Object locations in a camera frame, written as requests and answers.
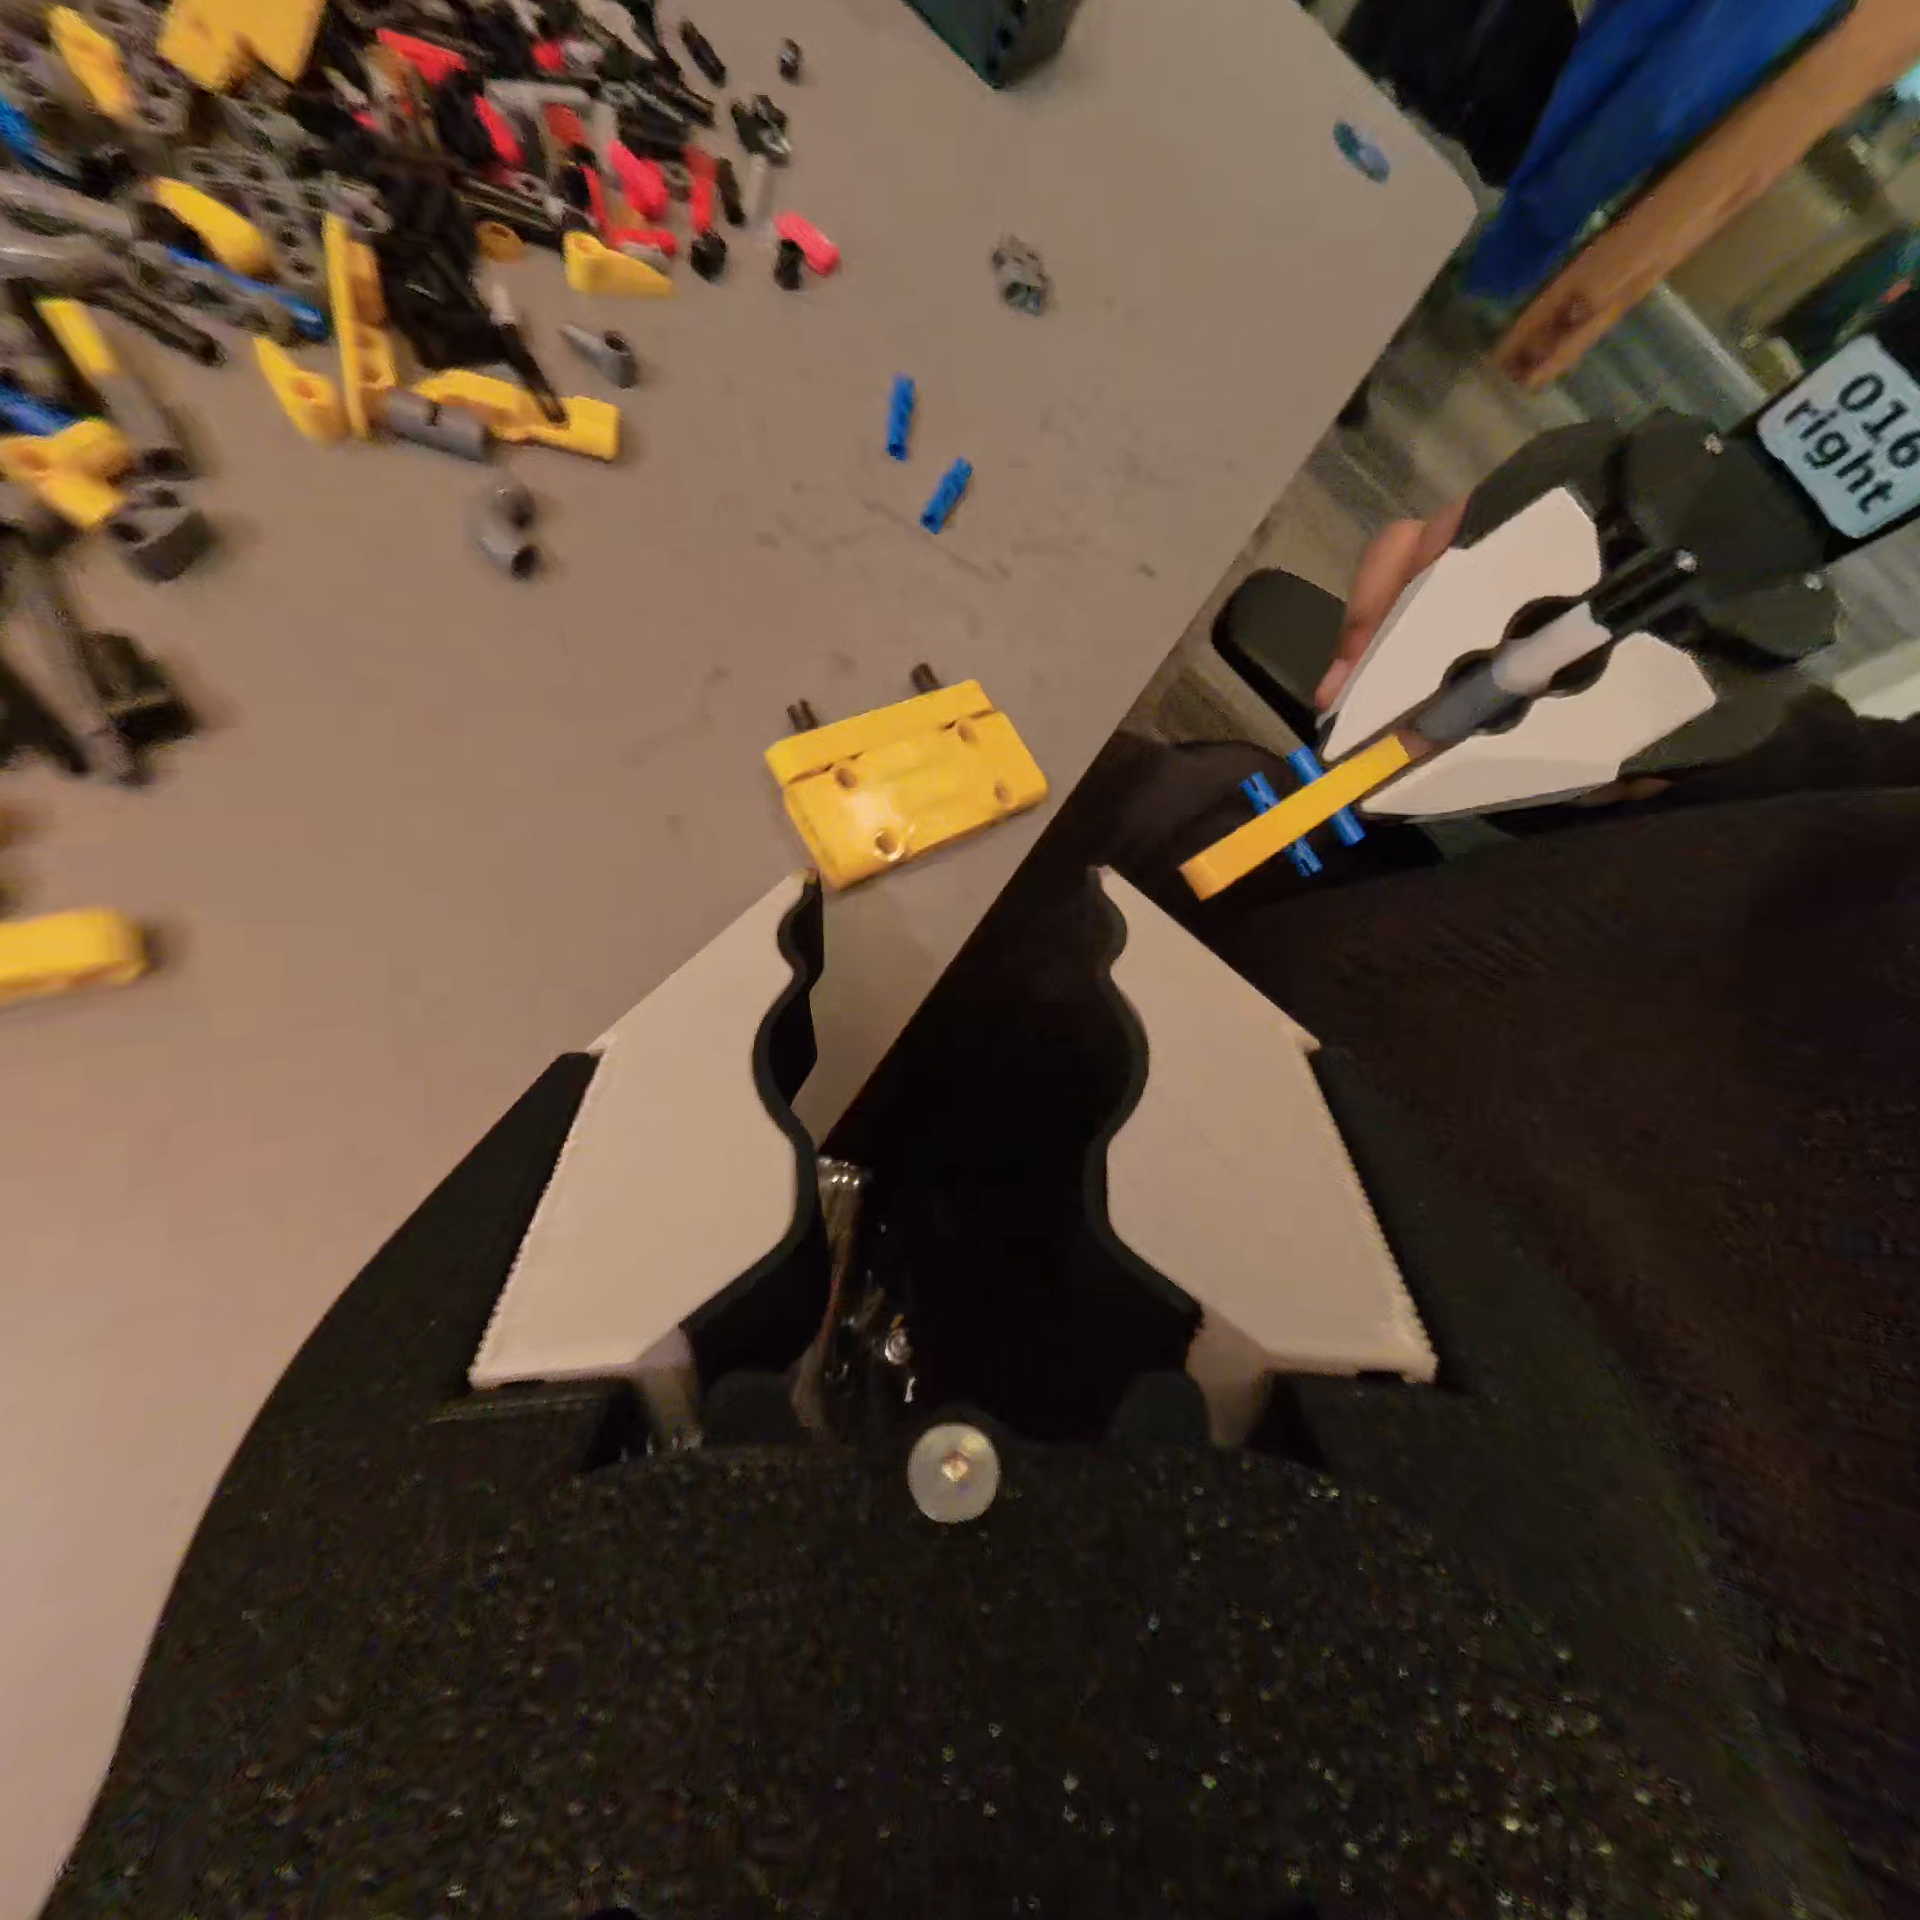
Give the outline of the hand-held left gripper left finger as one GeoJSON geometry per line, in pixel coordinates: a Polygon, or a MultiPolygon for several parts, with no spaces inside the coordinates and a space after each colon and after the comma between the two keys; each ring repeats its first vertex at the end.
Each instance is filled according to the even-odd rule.
{"type": "Polygon", "coordinates": [[[589,1047],[583,1098],[469,1367],[480,1396],[623,1384],[666,1438],[733,1375],[789,1384],[824,1318],[824,894],[781,878],[589,1047]]]}

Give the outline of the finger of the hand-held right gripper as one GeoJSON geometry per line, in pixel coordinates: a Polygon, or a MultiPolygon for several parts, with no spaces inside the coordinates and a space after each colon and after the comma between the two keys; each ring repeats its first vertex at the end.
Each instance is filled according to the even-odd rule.
{"type": "Polygon", "coordinates": [[[1464,543],[1451,543],[1379,629],[1327,713],[1318,753],[1340,761],[1398,728],[1450,684],[1482,664],[1536,601],[1578,601],[1599,577],[1599,535],[1589,506],[1555,486],[1464,543]]]}
{"type": "Polygon", "coordinates": [[[1419,759],[1370,793],[1365,817],[1463,817],[1575,800],[1619,778],[1717,703],[1700,663],[1679,646],[1632,632],[1614,645],[1596,684],[1547,692],[1503,730],[1477,733],[1419,759]]]}

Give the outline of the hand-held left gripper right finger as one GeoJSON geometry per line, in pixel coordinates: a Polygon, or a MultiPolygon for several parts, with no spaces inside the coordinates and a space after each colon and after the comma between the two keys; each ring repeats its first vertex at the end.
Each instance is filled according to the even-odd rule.
{"type": "Polygon", "coordinates": [[[1316,1038],[1111,869],[1095,982],[1134,1047],[1093,1151],[1120,1256],[1195,1312],[1207,1434],[1244,1445],[1285,1381],[1431,1386],[1440,1359],[1316,1077],[1316,1038]]]}

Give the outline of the yellow toy building beam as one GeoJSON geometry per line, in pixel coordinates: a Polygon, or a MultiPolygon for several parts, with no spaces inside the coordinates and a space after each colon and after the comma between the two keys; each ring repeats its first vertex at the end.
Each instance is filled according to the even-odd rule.
{"type": "Polygon", "coordinates": [[[1188,894],[1197,901],[1222,895],[1274,858],[1290,864],[1286,847],[1302,839],[1311,839],[1311,847],[1322,856],[1324,869],[1350,866],[1350,854],[1370,837],[1367,824],[1363,844],[1344,847],[1324,821],[1344,806],[1352,806],[1359,816],[1359,805],[1404,777],[1419,757],[1422,749],[1405,733],[1384,733],[1346,759],[1330,766],[1324,764],[1327,767],[1326,777],[1310,785],[1298,783],[1285,759],[1290,782],[1275,783],[1268,777],[1279,793],[1279,805],[1264,816],[1253,814],[1246,822],[1238,822],[1231,831],[1181,864],[1188,894]]]}

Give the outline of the yellow toy panel block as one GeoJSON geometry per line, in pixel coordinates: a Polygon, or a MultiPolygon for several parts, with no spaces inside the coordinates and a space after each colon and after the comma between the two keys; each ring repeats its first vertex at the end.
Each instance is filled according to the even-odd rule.
{"type": "Polygon", "coordinates": [[[899,703],[802,724],[764,751],[815,879],[836,894],[1008,822],[1048,798],[1010,714],[979,678],[916,668],[899,703]]]}

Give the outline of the person's right hand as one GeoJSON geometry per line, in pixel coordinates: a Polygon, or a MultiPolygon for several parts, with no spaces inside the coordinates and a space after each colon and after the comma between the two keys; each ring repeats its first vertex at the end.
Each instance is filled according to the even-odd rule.
{"type": "Polygon", "coordinates": [[[1333,657],[1311,694],[1311,705],[1318,713],[1330,713],[1336,703],[1358,661],[1367,653],[1405,588],[1451,549],[1468,506],[1470,500],[1460,495],[1427,519],[1395,519],[1363,549],[1333,657]]]}

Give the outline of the light wooden table leg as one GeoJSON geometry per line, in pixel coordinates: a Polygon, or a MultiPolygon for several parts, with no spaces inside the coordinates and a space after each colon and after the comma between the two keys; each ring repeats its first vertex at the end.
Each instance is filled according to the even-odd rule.
{"type": "Polygon", "coordinates": [[[1915,60],[1915,2],[1848,5],[1547,279],[1498,343],[1495,367],[1525,393],[1568,373],[1915,60]]]}

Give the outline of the blue cloth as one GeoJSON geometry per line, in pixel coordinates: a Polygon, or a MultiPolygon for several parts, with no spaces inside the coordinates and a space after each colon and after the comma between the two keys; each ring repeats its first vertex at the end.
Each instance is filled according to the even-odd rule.
{"type": "Polygon", "coordinates": [[[1543,118],[1459,271],[1460,293],[1532,296],[1589,226],[1683,157],[1840,2],[1604,2],[1575,36],[1543,118]]]}

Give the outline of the short yellow toy beam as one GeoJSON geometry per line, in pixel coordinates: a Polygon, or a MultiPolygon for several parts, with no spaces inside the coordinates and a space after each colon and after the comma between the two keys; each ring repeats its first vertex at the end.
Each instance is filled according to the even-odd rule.
{"type": "Polygon", "coordinates": [[[2,921],[2,1007],[126,988],[148,973],[151,965],[143,927],[110,908],[2,921]]]}

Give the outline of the grey double toy connector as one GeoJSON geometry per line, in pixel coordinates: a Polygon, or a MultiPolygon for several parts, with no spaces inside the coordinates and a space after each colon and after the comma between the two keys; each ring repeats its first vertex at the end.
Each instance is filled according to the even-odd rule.
{"type": "Polygon", "coordinates": [[[528,582],[543,569],[538,495],[516,480],[492,485],[471,503],[469,537],[503,577],[528,582]]]}

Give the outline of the dark green box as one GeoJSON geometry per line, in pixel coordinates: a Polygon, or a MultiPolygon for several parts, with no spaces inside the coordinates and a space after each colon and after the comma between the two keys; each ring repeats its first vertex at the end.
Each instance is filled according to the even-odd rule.
{"type": "Polygon", "coordinates": [[[1012,89],[1063,48],[1082,2],[904,2],[991,89],[1012,89]]]}

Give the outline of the pile of toy building pieces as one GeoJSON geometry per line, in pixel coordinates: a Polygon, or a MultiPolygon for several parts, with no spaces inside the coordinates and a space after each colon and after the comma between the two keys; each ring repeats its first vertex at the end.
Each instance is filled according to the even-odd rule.
{"type": "Polygon", "coordinates": [[[616,412],[543,369],[503,268],[583,296],[719,280],[768,239],[789,293],[840,250],[773,205],[791,117],[658,5],[4,5],[4,767],[141,783],[197,714],[71,605],[92,537],[167,584],[215,549],[202,460],[110,322],[220,367],[250,350],[312,444],[612,464],[616,412]]]}

